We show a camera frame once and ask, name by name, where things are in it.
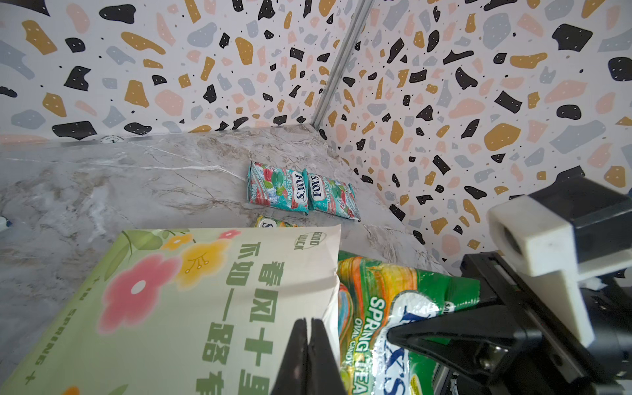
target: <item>black spot pattern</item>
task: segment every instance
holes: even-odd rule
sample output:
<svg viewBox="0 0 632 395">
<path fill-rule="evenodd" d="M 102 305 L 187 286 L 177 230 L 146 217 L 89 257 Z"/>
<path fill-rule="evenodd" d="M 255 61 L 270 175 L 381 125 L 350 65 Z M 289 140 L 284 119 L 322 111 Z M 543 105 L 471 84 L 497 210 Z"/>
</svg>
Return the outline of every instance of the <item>black spot pattern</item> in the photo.
<svg viewBox="0 0 632 395">
<path fill-rule="evenodd" d="M 65 87 L 78 89 L 78 90 L 88 90 L 88 82 L 85 80 L 85 75 L 90 73 L 90 69 L 75 66 L 70 74 L 68 75 L 68 79 L 64 84 Z"/>
<path fill-rule="evenodd" d="M 68 37 L 64 41 L 66 41 L 66 45 L 68 46 L 68 48 L 70 48 L 71 51 L 73 51 L 73 53 L 85 51 L 85 44 L 83 43 L 83 41 L 81 41 L 81 39 L 78 39 L 76 37 Z"/>
<path fill-rule="evenodd" d="M 520 106 L 522 106 L 521 101 L 516 100 L 513 97 L 509 96 L 507 93 L 505 93 L 504 90 L 501 92 L 500 95 L 498 95 L 498 97 L 496 98 L 496 100 L 494 100 L 494 102 L 506 108 L 507 110 L 513 112 L 514 114 L 520 111 Z"/>
<path fill-rule="evenodd" d="M 402 40 L 400 37 L 397 39 L 397 41 L 395 41 L 395 44 L 391 46 L 391 54 L 389 55 L 389 59 L 386 61 L 386 63 L 390 63 L 393 60 L 395 60 L 395 57 L 399 54 L 399 52 L 401 51 L 403 47 L 404 47 L 404 40 Z"/>
<path fill-rule="evenodd" d="M 131 4 L 123 4 L 121 6 L 110 6 L 102 8 L 99 11 L 101 18 L 109 21 L 118 21 L 131 25 L 134 23 L 134 13 L 136 7 Z"/>
<path fill-rule="evenodd" d="M 463 71 L 463 69 L 460 67 L 456 69 L 454 76 L 456 77 L 456 83 L 459 84 L 459 86 L 463 90 L 469 87 L 475 87 L 478 85 L 478 81 L 476 81 L 476 79 L 467 75 L 467 73 Z"/>
<path fill-rule="evenodd" d="M 81 140 L 88 136 L 94 136 L 97 131 L 94 130 L 92 124 L 88 121 L 63 123 L 54 125 L 52 132 L 58 137 L 72 137 Z"/>
<path fill-rule="evenodd" d="M 551 37 L 557 41 L 558 51 L 569 49 L 571 51 L 580 52 L 588 40 L 590 40 L 592 34 L 590 30 L 562 23 L 555 29 Z"/>
</svg>

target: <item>terrazzo wallpaper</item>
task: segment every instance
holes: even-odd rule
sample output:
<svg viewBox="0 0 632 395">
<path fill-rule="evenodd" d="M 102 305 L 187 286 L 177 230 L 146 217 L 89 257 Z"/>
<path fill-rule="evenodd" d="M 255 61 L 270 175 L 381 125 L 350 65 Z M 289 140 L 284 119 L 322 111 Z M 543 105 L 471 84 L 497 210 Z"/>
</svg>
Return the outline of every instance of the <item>terrazzo wallpaper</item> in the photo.
<svg viewBox="0 0 632 395">
<path fill-rule="evenodd" d="M 0 143 L 310 122 L 357 0 L 0 0 Z"/>
<path fill-rule="evenodd" d="M 631 1 L 373 7 L 320 134 L 448 270 L 496 249 L 486 213 L 513 197 L 629 192 Z"/>
</svg>

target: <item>pink spot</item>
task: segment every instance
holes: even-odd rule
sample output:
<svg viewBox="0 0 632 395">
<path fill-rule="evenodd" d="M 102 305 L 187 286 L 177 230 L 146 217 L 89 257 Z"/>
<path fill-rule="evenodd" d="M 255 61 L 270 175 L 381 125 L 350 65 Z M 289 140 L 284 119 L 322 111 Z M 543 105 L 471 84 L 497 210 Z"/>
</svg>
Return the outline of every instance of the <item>pink spot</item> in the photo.
<svg viewBox="0 0 632 395">
<path fill-rule="evenodd" d="M 347 128 L 341 123 L 336 126 L 336 138 L 339 143 L 344 143 L 347 139 Z"/>
<path fill-rule="evenodd" d="M 548 127 L 547 124 L 542 122 L 529 121 L 529 135 L 526 137 L 526 141 L 531 143 L 537 142 Z"/>
<path fill-rule="evenodd" d="M 259 66 L 265 64 L 265 46 L 257 49 L 257 57 L 259 58 Z"/>
<path fill-rule="evenodd" d="M 456 188 L 457 186 L 459 186 L 459 182 L 461 182 L 461 179 L 458 177 L 452 177 L 452 179 L 450 180 L 450 182 L 447 184 L 448 188 Z"/>
<path fill-rule="evenodd" d="M 608 160 L 610 160 L 610 147 L 612 143 L 602 144 L 593 154 L 588 158 L 587 162 L 591 166 L 595 166 L 601 169 Z"/>
<path fill-rule="evenodd" d="M 564 80 L 557 84 L 555 88 L 544 98 L 545 103 L 553 103 L 560 100 L 581 96 L 586 89 L 586 82 L 574 80 Z"/>
<path fill-rule="evenodd" d="M 480 88 L 478 88 L 478 94 L 481 96 L 485 96 L 489 93 L 492 85 L 494 84 L 494 79 L 490 78 L 487 81 L 480 84 Z"/>
<path fill-rule="evenodd" d="M 90 20 L 79 4 L 70 3 L 68 7 L 66 7 L 66 12 L 73 21 L 77 33 L 85 33 L 88 31 L 88 27 L 90 27 Z"/>
<path fill-rule="evenodd" d="M 173 46 L 176 43 L 176 39 L 169 31 L 169 27 L 160 13 L 156 13 L 156 24 L 158 26 L 158 35 L 162 38 L 162 41 Z"/>
<path fill-rule="evenodd" d="M 97 116 L 97 111 L 94 108 L 90 107 L 86 102 L 79 100 L 75 103 L 75 107 L 77 107 L 79 110 L 84 110 L 88 114 Z"/>
<path fill-rule="evenodd" d="M 511 164 L 511 170 L 509 172 L 511 173 L 512 176 L 516 177 L 516 181 L 517 182 L 520 182 L 520 181 L 522 181 L 525 178 L 522 175 L 522 172 L 520 171 L 520 168 L 515 163 Z"/>
<path fill-rule="evenodd" d="M 380 10 L 378 8 L 371 9 L 371 26 L 377 25 L 377 19 L 380 17 Z"/>
<path fill-rule="evenodd" d="M 472 62 L 472 66 L 474 66 L 476 71 L 478 71 L 478 74 L 483 72 L 483 62 L 481 62 L 480 59 L 474 59 L 474 62 Z"/>
<path fill-rule="evenodd" d="M 182 107 L 185 101 L 177 93 L 165 89 L 156 95 L 155 103 L 166 112 L 167 115 L 179 116 L 182 115 Z"/>
<path fill-rule="evenodd" d="M 258 105 L 254 100 L 252 100 L 252 99 L 248 100 L 248 109 L 250 110 L 250 112 L 254 112 L 259 107 L 261 107 L 261 106 Z"/>
<path fill-rule="evenodd" d="M 430 76 L 431 78 L 441 78 L 441 73 L 443 73 L 445 70 L 443 69 L 435 69 L 435 71 L 432 73 L 432 75 Z"/>
<path fill-rule="evenodd" d="M 404 149 L 402 150 L 402 152 L 408 152 L 408 149 L 410 148 L 410 143 L 412 142 L 413 142 L 412 137 L 406 137 L 404 139 Z"/>
<path fill-rule="evenodd" d="M 415 31 L 415 14 L 411 13 L 408 16 L 408 21 L 406 21 L 406 27 L 404 28 L 404 34 L 405 35 L 413 35 L 413 32 Z"/>
<path fill-rule="evenodd" d="M 459 239 L 452 234 L 444 234 L 441 238 L 441 249 L 448 257 L 459 253 L 459 251 L 461 251 Z"/>
<path fill-rule="evenodd" d="M 204 0 L 204 10 L 208 14 L 215 15 L 215 0 Z"/>
<path fill-rule="evenodd" d="M 200 61 L 200 55 L 202 53 L 200 51 L 189 51 L 188 54 L 186 54 L 186 56 L 189 58 L 189 60 L 191 62 L 196 62 L 198 63 Z"/>
<path fill-rule="evenodd" d="M 474 99 L 463 99 L 448 113 L 450 118 L 459 118 L 467 115 L 476 115 L 483 112 L 485 104 Z"/>
<path fill-rule="evenodd" d="M 614 92 L 610 92 L 609 94 L 605 94 L 601 99 L 597 101 L 597 105 L 595 108 L 597 109 L 597 113 L 605 114 L 607 112 L 612 111 L 612 107 L 614 105 Z"/>
<path fill-rule="evenodd" d="M 454 28 L 456 26 L 456 22 L 451 22 L 446 29 L 443 31 L 443 41 L 452 40 L 452 34 L 454 33 Z"/>
<path fill-rule="evenodd" d="M 621 6 L 612 6 L 605 12 L 605 28 L 610 30 L 617 24 L 619 15 L 621 14 Z"/>
<path fill-rule="evenodd" d="M 538 23 L 531 15 L 524 13 L 522 18 L 518 21 L 518 26 L 525 29 L 527 32 L 531 32 L 538 37 L 544 35 L 544 29 L 542 25 Z"/>
<path fill-rule="evenodd" d="M 476 143 L 468 144 L 468 150 L 470 150 L 471 154 L 476 154 L 478 151 L 482 150 L 480 145 Z"/>
<path fill-rule="evenodd" d="M 525 82 L 523 77 L 514 77 L 514 78 L 503 78 L 501 80 L 501 86 L 507 89 L 516 89 L 520 88 L 520 85 Z"/>
</svg>

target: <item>yellow flower print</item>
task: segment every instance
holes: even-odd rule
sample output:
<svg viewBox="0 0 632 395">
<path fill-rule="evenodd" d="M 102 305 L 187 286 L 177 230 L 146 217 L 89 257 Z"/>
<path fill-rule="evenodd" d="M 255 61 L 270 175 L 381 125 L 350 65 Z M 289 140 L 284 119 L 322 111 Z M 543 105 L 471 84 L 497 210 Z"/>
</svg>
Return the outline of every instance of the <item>yellow flower print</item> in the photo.
<svg viewBox="0 0 632 395">
<path fill-rule="evenodd" d="M 163 246 L 163 250 L 177 250 L 180 246 L 185 245 L 187 243 L 191 243 L 193 240 L 192 234 L 184 234 L 183 236 L 174 236 L 169 239 Z"/>
<path fill-rule="evenodd" d="M 195 287 L 205 276 L 218 272 L 226 263 L 226 251 L 230 239 L 218 239 L 212 243 L 196 243 L 180 254 L 182 269 L 176 276 L 180 291 Z"/>
</svg>

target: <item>gray spot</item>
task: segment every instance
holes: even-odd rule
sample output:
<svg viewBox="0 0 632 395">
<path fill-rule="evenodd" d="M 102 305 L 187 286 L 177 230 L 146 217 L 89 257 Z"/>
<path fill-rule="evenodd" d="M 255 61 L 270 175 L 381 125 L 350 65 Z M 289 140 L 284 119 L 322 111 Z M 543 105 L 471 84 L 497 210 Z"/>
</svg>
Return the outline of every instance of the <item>gray spot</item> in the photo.
<svg viewBox="0 0 632 395">
<path fill-rule="evenodd" d="M 457 163 L 457 165 L 459 165 L 461 167 L 472 167 L 472 166 L 474 166 L 474 162 L 470 162 L 468 157 L 465 156 L 465 155 L 457 155 L 456 157 L 454 157 L 454 161 Z"/>
<path fill-rule="evenodd" d="M 35 110 L 25 110 L 11 116 L 11 125 L 35 130 L 42 126 L 46 119 Z"/>
<path fill-rule="evenodd" d="M 382 42 L 382 29 L 378 29 L 375 37 L 373 37 L 373 41 L 371 41 L 371 46 L 376 48 Z"/>
<path fill-rule="evenodd" d="M 434 56 L 430 56 L 423 62 L 424 66 L 434 66 L 435 64 L 437 64 L 437 58 L 435 58 Z"/>
<path fill-rule="evenodd" d="M 419 179 L 419 170 L 417 166 L 413 166 L 408 169 L 408 186 L 415 185 L 415 181 Z"/>
<path fill-rule="evenodd" d="M 430 14 L 428 13 L 427 9 L 419 14 L 419 20 L 422 23 L 423 29 L 426 31 L 426 33 L 428 33 L 428 30 L 430 30 Z"/>
<path fill-rule="evenodd" d="M 103 86 L 105 88 L 108 88 L 108 89 L 116 89 L 117 88 L 116 78 L 103 78 L 101 80 L 101 82 L 103 83 Z"/>
<path fill-rule="evenodd" d="M 623 152 L 623 156 L 628 161 L 630 167 L 632 167 L 632 144 L 628 144 L 624 147 L 621 147 L 621 151 Z"/>
<path fill-rule="evenodd" d="M 443 81 L 443 87 L 441 88 L 441 96 L 439 96 L 439 100 L 437 100 L 437 106 L 448 107 L 450 105 L 450 101 L 452 101 L 452 95 L 450 94 L 450 89 L 447 87 L 447 81 Z"/>
<path fill-rule="evenodd" d="M 627 51 L 630 46 L 632 46 L 632 29 L 602 40 L 597 52 Z"/>
<path fill-rule="evenodd" d="M 182 130 L 180 129 L 178 124 L 175 123 L 174 121 L 165 121 L 165 122 L 162 123 L 162 125 L 165 128 L 167 128 L 169 133 L 182 133 Z"/>
<path fill-rule="evenodd" d="M 241 89 L 243 89 L 243 94 L 245 94 L 246 96 L 253 96 L 255 93 L 257 93 L 257 91 L 255 90 L 255 86 L 252 85 L 252 81 L 250 80 L 250 78 L 240 78 L 239 80 L 237 80 L 237 83 L 239 84 L 239 86 L 241 86 Z"/>
<path fill-rule="evenodd" d="M 331 32 L 327 32 L 325 34 L 325 37 L 322 38 L 322 40 L 320 41 L 320 49 L 325 49 L 325 47 L 327 46 L 327 43 L 329 42 L 330 35 L 331 35 Z"/>
<path fill-rule="evenodd" d="M 551 83 L 553 82 L 553 78 L 555 78 L 555 70 L 549 73 L 549 67 L 544 66 L 544 70 L 542 70 L 542 74 L 540 74 L 540 82 L 541 83 Z"/>
<path fill-rule="evenodd" d="M 384 169 L 388 169 L 391 165 L 391 155 L 385 149 L 380 149 L 380 163 Z"/>
<path fill-rule="evenodd" d="M 453 210 L 455 214 L 459 212 L 459 210 L 456 208 L 456 200 L 455 199 L 449 199 L 447 201 L 447 209 L 448 210 Z"/>
<path fill-rule="evenodd" d="M 483 181 L 485 181 L 486 179 L 488 179 L 489 175 L 492 174 L 493 172 L 495 172 L 494 169 L 481 170 L 481 171 L 477 172 L 476 174 L 474 174 L 474 181 L 476 181 L 477 184 L 480 184 Z"/>
<path fill-rule="evenodd" d="M 543 160 L 544 160 L 544 148 L 538 148 L 534 153 L 532 153 L 525 159 L 525 164 L 527 167 L 535 166 L 537 164 L 542 163 Z"/>
<path fill-rule="evenodd" d="M 349 61 L 347 62 L 347 72 L 351 73 L 351 70 L 353 70 L 353 67 L 355 66 L 355 61 L 358 60 L 358 58 L 353 57 L 351 59 L 349 59 Z"/>
<path fill-rule="evenodd" d="M 399 3 L 393 4 L 389 8 L 389 13 L 386 14 L 386 18 L 384 18 L 384 22 L 382 22 L 382 24 L 386 26 L 388 30 L 393 31 L 401 17 L 404 16 L 404 13 L 408 9 L 408 5 L 408 0 L 399 0 Z"/>
<path fill-rule="evenodd" d="M 202 113 L 202 106 L 195 106 L 191 109 L 191 120 L 196 120 Z"/>
<path fill-rule="evenodd" d="M 213 35 L 217 31 L 217 25 L 210 22 L 201 29 L 189 33 L 186 41 L 194 47 L 206 48 L 213 43 Z"/>
<path fill-rule="evenodd" d="M 223 90 L 229 90 L 230 88 L 233 87 L 233 84 L 228 80 L 228 78 L 222 77 L 222 73 L 219 73 L 217 75 L 217 82 L 219 82 L 219 86 Z"/>
<path fill-rule="evenodd" d="M 136 63 L 133 57 L 127 55 L 117 47 L 111 46 L 106 49 L 106 54 L 116 62 L 116 64 L 123 64 L 125 62 Z"/>
<path fill-rule="evenodd" d="M 25 54 L 0 40 L 0 63 L 9 66 L 31 80 L 35 77 L 35 73 L 22 62 L 24 56 Z"/>
<path fill-rule="evenodd" d="M 280 71 L 277 71 L 276 75 L 274 76 L 274 83 L 276 86 L 279 87 L 279 92 L 283 92 L 284 82 L 285 82 L 285 77 L 283 76 L 283 73 L 281 73 Z"/>
<path fill-rule="evenodd" d="M 470 39 L 461 36 L 461 38 L 458 41 L 456 41 L 454 43 L 454 45 L 461 46 L 461 47 L 467 47 L 468 45 L 470 45 L 470 42 L 471 42 Z"/>
<path fill-rule="evenodd" d="M 226 112 L 223 108 L 218 107 L 218 108 L 215 109 L 215 115 L 217 115 L 219 118 L 221 118 L 223 116 L 228 116 L 228 112 Z"/>
<path fill-rule="evenodd" d="M 417 228 L 420 229 L 422 227 L 422 218 L 419 219 L 409 219 L 408 220 L 408 225 L 412 226 L 413 228 Z"/>
<path fill-rule="evenodd" d="M 367 106 L 367 110 L 373 114 L 373 115 L 379 115 L 382 114 L 382 111 L 386 110 L 386 104 L 382 103 L 382 104 L 376 104 L 376 103 L 371 103 Z"/>
<path fill-rule="evenodd" d="M 593 138 L 605 133 L 605 125 L 599 121 L 592 121 L 585 125 L 568 126 L 559 136 L 550 141 L 561 154 L 568 154 Z"/>
<path fill-rule="evenodd" d="M 256 37 L 259 34 L 259 24 L 257 21 L 246 23 L 246 29 L 248 30 L 249 37 Z"/>
<path fill-rule="evenodd" d="M 574 4 L 575 0 L 553 0 L 544 8 L 544 15 L 550 21 L 564 18 L 571 12 Z"/>
<path fill-rule="evenodd" d="M 318 39 L 317 35 L 309 33 L 308 35 L 305 36 L 305 43 L 312 45 L 316 42 L 317 39 Z"/>
<path fill-rule="evenodd" d="M 116 107 L 110 106 L 110 112 L 107 114 L 106 118 L 103 120 L 103 124 L 108 128 L 114 128 L 116 125 L 120 124 L 125 120 L 121 111 L 119 111 Z"/>
<path fill-rule="evenodd" d="M 492 15 L 483 23 L 483 45 L 494 49 L 511 33 L 509 15 L 500 13 Z"/>
</svg>

